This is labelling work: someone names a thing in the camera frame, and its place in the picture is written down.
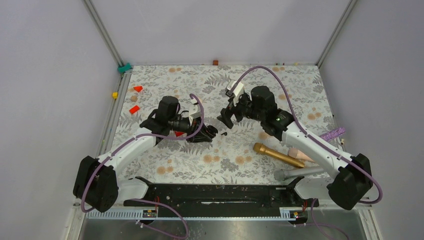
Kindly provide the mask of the red flat block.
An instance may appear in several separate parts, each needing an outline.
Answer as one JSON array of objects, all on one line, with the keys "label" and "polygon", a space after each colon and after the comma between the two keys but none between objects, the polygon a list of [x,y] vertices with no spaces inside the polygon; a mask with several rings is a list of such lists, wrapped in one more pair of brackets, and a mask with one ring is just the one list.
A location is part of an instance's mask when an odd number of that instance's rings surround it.
[{"label": "red flat block", "polygon": [[133,106],[132,108],[129,109],[129,113],[131,115],[134,115],[135,113],[137,113],[140,110],[140,107],[138,105]]}]

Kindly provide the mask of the floral table mat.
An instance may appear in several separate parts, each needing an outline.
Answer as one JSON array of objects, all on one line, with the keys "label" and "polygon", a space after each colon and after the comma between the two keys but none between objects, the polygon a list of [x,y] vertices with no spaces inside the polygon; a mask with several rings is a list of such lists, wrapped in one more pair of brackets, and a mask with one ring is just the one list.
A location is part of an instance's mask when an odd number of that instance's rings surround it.
[{"label": "floral table mat", "polygon": [[[158,107],[164,96],[179,100],[182,110],[190,106],[195,94],[205,110],[205,123],[218,130],[212,142],[189,143],[184,140],[161,141],[133,160],[119,175],[120,180],[143,177],[154,183],[183,184],[274,184],[274,171],[290,169],[280,160],[257,154],[255,143],[281,153],[288,144],[266,134],[259,122],[243,119],[227,128],[217,119],[228,105],[226,86],[241,79],[249,92],[267,86],[280,109],[292,103],[297,118],[317,135],[334,130],[335,124],[319,69],[313,65],[269,66],[251,70],[248,65],[140,65],[132,70],[112,147],[132,137],[139,125]],[[133,87],[142,86],[141,92]],[[137,96],[137,101],[130,98]],[[129,109],[139,106],[130,114]]]}]

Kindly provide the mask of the beige cube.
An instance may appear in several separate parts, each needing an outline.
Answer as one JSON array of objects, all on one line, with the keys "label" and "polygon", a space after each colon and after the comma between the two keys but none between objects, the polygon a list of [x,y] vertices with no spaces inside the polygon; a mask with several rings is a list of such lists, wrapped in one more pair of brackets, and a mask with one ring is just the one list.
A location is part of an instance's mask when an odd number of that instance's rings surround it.
[{"label": "beige cube", "polygon": [[130,98],[130,100],[131,100],[132,102],[136,102],[136,101],[138,100],[138,97],[137,97],[137,96],[135,96],[135,95],[133,95],[133,96]]}]

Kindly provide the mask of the pink microphone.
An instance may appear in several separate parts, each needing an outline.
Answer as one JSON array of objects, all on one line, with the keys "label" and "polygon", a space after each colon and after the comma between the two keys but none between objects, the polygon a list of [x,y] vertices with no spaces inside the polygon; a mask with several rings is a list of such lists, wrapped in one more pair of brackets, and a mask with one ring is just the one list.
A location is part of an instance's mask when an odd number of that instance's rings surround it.
[{"label": "pink microphone", "polygon": [[312,163],[314,162],[313,159],[311,159],[306,154],[304,154],[302,151],[300,151],[299,149],[294,148],[294,147],[292,147],[288,150],[287,155],[292,157],[292,158],[298,159],[298,160],[308,161],[308,162],[312,162]]}]

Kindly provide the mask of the black earbud case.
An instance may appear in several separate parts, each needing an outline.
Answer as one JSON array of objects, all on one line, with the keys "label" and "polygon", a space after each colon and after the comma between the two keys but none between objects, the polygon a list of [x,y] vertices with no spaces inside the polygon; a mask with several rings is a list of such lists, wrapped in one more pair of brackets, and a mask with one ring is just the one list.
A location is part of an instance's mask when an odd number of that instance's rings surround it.
[{"label": "black earbud case", "polygon": [[210,138],[213,139],[219,131],[214,126],[207,125],[205,126],[205,132]]}]

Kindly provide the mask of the gold microphone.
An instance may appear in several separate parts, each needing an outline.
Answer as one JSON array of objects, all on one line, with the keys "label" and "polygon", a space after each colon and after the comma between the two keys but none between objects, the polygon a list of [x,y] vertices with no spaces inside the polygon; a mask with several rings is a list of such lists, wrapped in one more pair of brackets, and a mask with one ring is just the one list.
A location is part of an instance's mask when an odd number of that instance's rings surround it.
[{"label": "gold microphone", "polygon": [[284,162],[284,163],[286,163],[290,166],[293,166],[295,168],[301,169],[301,168],[305,167],[305,164],[302,161],[297,160],[296,158],[293,158],[291,156],[285,155],[285,154],[278,152],[274,149],[271,149],[271,148],[267,147],[266,145],[259,143],[259,142],[256,142],[254,144],[253,150],[258,154],[269,156],[271,158],[277,159],[277,160],[282,161],[282,162]]}]

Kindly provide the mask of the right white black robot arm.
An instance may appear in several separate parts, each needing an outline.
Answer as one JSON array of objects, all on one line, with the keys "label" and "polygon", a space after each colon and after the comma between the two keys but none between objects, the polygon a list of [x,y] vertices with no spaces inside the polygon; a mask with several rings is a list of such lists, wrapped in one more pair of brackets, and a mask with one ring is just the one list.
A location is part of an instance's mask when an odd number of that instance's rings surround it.
[{"label": "right white black robot arm", "polygon": [[306,130],[291,113],[278,108],[267,86],[256,86],[250,94],[242,86],[230,90],[228,87],[225,93],[228,105],[217,119],[230,129],[234,126],[232,117],[237,122],[244,118],[258,121],[268,135],[306,154],[333,179],[324,195],[339,207],[351,210],[373,187],[370,160],[365,155],[353,156]]}]

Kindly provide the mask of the purple glitter microphone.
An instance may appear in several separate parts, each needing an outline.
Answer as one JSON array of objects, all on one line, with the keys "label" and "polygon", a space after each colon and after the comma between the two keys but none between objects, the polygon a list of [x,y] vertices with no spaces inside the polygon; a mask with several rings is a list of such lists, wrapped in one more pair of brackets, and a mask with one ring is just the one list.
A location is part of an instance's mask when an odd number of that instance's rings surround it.
[{"label": "purple glitter microphone", "polygon": [[345,132],[346,132],[346,129],[344,127],[338,127],[338,128],[333,129],[331,131],[328,131],[326,133],[323,133],[322,135],[320,135],[320,138],[322,138],[323,140],[329,142],[329,141],[331,141],[333,139],[336,139],[336,138],[340,137]]}]

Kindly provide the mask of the red triangular block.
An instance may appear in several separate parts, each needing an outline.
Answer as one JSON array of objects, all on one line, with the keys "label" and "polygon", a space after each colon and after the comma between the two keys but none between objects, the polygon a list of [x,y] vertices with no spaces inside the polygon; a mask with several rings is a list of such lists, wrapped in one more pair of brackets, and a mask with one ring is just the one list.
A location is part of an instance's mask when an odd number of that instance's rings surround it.
[{"label": "red triangular block", "polygon": [[133,87],[133,89],[136,91],[136,92],[141,92],[142,90],[143,90],[143,87],[141,86],[141,85],[139,85],[139,86],[134,86]]}]

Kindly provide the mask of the grey microphone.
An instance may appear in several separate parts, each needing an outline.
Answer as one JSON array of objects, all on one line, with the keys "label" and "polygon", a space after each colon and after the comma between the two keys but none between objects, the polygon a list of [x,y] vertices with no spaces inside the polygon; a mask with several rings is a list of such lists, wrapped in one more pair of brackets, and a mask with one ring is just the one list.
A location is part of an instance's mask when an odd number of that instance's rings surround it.
[{"label": "grey microphone", "polygon": [[273,172],[276,181],[285,181],[291,178],[304,177],[314,174],[322,174],[325,170],[321,167],[306,167],[297,169],[278,169]]}]

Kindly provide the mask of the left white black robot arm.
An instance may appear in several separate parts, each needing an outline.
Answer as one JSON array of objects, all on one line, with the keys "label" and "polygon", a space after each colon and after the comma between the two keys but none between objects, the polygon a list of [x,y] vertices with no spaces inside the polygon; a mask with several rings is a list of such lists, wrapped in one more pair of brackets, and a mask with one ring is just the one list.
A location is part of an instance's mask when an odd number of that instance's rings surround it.
[{"label": "left white black robot arm", "polygon": [[137,178],[119,180],[119,175],[142,153],[162,140],[185,140],[189,143],[210,143],[218,130],[204,123],[204,107],[198,97],[190,95],[191,106],[183,116],[179,100],[164,96],[156,109],[144,120],[135,134],[119,146],[97,157],[86,156],[80,162],[73,195],[81,200],[84,213],[108,211],[115,203],[137,199],[148,206],[155,192],[148,183]]}]

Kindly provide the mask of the teal block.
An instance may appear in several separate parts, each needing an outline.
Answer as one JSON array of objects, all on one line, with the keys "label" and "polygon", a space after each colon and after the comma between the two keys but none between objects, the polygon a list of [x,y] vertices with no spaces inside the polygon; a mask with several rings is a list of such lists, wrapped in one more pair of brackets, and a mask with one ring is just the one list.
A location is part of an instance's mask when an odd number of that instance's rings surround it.
[{"label": "teal block", "polygon": [[129,62],[127,64],[117,68],[117,70],[120,74],[124,74],[126,71],[131,70],[131,69],[132,69],[132,65]]}]

